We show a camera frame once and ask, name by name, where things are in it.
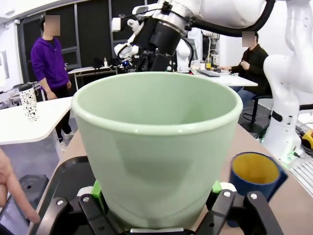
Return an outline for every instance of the blue cup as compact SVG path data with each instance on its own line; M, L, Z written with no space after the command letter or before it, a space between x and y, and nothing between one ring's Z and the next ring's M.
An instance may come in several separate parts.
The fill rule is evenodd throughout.
M287 179L288 174L284 169L271 157L261 153L240 153L231 161L229 182L242 196L251 191L260 191L269 202ZM238 227L234 221L227 223L230 227Z

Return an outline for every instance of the light green ceramic cup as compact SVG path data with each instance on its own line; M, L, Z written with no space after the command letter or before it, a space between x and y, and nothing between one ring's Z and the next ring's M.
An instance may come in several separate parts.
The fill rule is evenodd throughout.
M128 228L191 226L227 156L243 109L230 88L192 75L116 75L72 102L92 171Z

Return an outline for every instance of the black pants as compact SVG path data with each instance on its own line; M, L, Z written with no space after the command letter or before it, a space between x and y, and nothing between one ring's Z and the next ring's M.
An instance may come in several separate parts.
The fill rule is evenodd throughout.
M53 88L53 89L51 89L51 91L53 93L55 93L55 95L58 98L70 97L69 90L67 89L67 85ZM65 134L69 134L72 131L71 127L68 124L69 115L70 115L70 111L68 111L67 114L65 114L65 116L62 118L62 120L59 122L59 124L57 124L57 126L55 127L55 130L57 131L60 143L63 141L61 131L63 130Z
M4 227L2 224L0 224L0 234L1 235L14 235L9 230L7 230L7 228Z

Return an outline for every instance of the cup rim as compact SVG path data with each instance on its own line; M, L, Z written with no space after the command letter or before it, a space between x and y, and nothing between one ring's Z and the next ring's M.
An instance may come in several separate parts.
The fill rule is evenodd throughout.
M274 164L276 165L278 171L280 171L280 169L279 169L279 164L274 160L274 158L272 158L272 157L270 157L270 156L268 156L268 155L265 155L265 154L263 154L263 153L258 153L258 152L243 152L243 153L239 153L239 154L237 154L237 155L231 160L230 167L231 167L231 170L233 171L233 173L234 173L238 178L240 178L241 180L245 181L246 183L252 183L252 182L249 182L249 181L247 181L247 180L241 178L241 177L233 170L233 161L234 161L237 157L239 157L240 155L247 154L247 153L254 153L254 154L259 154L259 155L262 155L262 156L264 156L264 157L267 157L268 159L272 160L272 162L274 162ZM274 184L274 183L277 182L278 180L279 180L279 174L278 174L277 178L276 178L273 182L271 182L271 183L267 183L267 184L253 183L253 184L254 184L254 185L259 185L259 186L267 186L267 185Z
M168 74L168 72L141 72L140 74ZM179 124L179 125L145 125L145 124L134 124L134 123L126 123L126 122L119 122L115 120L110 120L102 117L98 117L96 115L93 115L87 111L85 111L78 102L79 95L83 92L85 92L89 87L91 86L97 86L97 84L109 81L111 79L118 79L119 77L129 76L129 73L126 74L119 74L110 76L108 78L102 78L97 81L91 82L81 89L79 89L72 100L72 108L77 116L79 116L84 121L87 121L89 123L92 123L93 125L96 125L100 128L105 128L112 131L117 131L121 133L127 133L127 134L134 134L134 135L151 135L151 136L173 136L173 135L187 135L187 134L194 134L194 133L201 133L208 130L213 130L218 127L227 125L228 123L232 122L234 120L235 116L238 116L242 109L243 109L243 103L239 95L232 90L229 87L226 87L224 85L212 82L208 79L188 75L188 74L181 74L181 73L171 73L173 76L188 76L192 79L200 79L204 80L208 83L212 83L215 86L220 86L222 89L225 89L227 92L231 92L234 96L234 99L236 99L236 106L227 114L224 114L223 116L196 122L196 123L189 123L189 124Z

